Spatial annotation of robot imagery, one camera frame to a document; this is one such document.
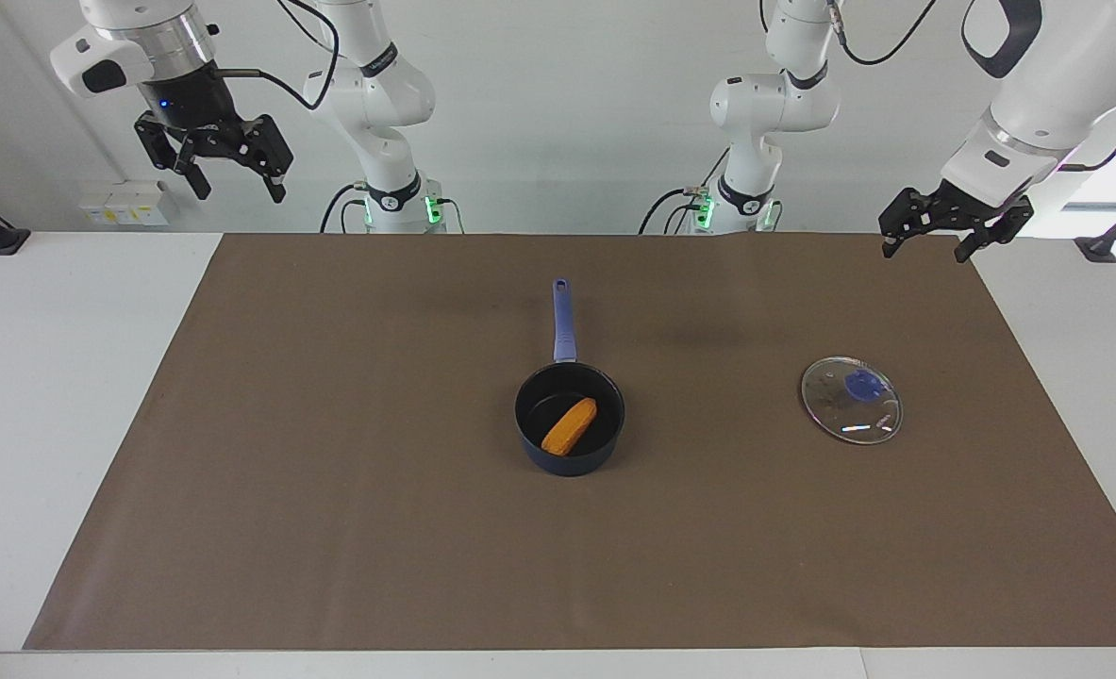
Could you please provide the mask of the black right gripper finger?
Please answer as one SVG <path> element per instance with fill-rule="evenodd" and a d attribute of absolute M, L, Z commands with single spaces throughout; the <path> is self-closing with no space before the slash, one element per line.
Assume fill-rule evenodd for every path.
<path fill-rule="evenodd" d="M 153 168 L 170 171 L 187 181 L 199 201 L 205 201 L 211 193 L 204 172 L 198 166 L 194 141 L 182 141 L 179 149 L 171 143 L 169 128 L 158 119 L 136 119 L 135 133 Z"/>
<path fill-rule="evenodd" d="M 275 205 L 281 205 L 287 191 L 283 176 L 294 163 L 294 154 L 276 121 L 270 115 L 241 121 L 238 162 L 263 180 Z"/>

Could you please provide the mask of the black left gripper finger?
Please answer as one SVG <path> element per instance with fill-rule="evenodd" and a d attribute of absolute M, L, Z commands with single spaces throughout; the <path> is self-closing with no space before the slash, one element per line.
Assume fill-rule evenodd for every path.
<path fill-rule="evenodd" d="M 992 243 L 1010 243 L 1022 232 L 1032 216 L 1035 207 L 1029 198 L 1016 199 L 1002 216 L 991 221 L 977 219 L 977 216 L 966 216 L 962 221 L 966 236 L 954 249 L 956 262 L 968 262 L 972 255 Z"/>
<path fill-rule="evenodd" d="M 936 231 L 933 226 L 933 209 L 939 203 L 933 193 L 922 194 L 915 189 L 902 189 L 881 211 L 882 254 L 893 257 L 910 238 Z"/>

